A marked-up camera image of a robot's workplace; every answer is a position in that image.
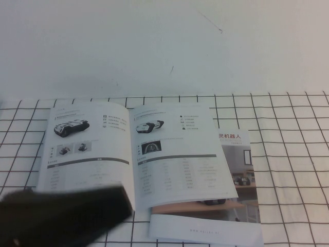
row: brochure cover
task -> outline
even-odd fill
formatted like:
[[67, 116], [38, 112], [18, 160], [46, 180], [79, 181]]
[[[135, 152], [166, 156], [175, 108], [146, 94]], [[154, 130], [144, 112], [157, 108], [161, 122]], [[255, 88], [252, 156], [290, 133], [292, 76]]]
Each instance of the brochure cover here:
[[[150, 237], [238, 246], [264, 245], [248, 131], [219, 129], [218, 137], [238, 198], [153, 207]], [[212, 173], [211, 168], [199, 172]]]

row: wooden table image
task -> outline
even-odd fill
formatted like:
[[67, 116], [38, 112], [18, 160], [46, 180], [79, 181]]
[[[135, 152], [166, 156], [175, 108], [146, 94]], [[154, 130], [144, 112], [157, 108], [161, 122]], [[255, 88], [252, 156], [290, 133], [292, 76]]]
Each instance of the wooden table image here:
[[207, 206], [201, 202], [180, 202], [167, 205], [156, 206], [152, 208], [153, 214], [177, 214], [177, 213], [197, 213], [197, 212], [210, 212], [218, 210], [229, 210], [234, 208], [245, 207], [244, 204], [226, 200], [221, 205]]

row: white wall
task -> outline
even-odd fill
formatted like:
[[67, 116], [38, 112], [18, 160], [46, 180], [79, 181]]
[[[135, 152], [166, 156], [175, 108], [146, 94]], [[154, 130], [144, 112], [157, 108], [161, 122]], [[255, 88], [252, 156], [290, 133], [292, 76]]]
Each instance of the white wall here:
[[328, 0], [1, 1], [0, 98], [328, 90], [328, 9]]

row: product manual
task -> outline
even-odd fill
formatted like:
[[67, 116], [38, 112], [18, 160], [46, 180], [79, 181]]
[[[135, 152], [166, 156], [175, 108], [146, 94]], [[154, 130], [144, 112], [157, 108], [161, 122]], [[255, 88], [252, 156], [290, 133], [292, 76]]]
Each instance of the product manual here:
[[122, 184], [134, 209], [236, 198], [209, 108], [89, 103], [50, 112], [38, 191]]
[[248, 131], [219, 129], [217, 138], [221, 140], [239, 198], [155, 206], [151, 238], [264, 246]]

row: tracked robot image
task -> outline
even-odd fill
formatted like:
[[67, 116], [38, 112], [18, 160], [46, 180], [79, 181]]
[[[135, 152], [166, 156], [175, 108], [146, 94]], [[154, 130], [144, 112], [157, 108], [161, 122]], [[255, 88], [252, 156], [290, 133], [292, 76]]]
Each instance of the tracked robot image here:
[[61, 123], [56, 125], [54, 131], [60, 137], [67, 137], [68, 135], [74, 132], [84, 131], [85, 129], [89, 128], [90, 124], [87, 120], [74, 120]]
[[160, 129], [161, 126], [164, 124], [164, 121], [156, 120], [156, 121], [149, 121], [146, 123], [142, 123], [136, 127], [136, 131], [138, 133], [151, 133], [154, 129]]

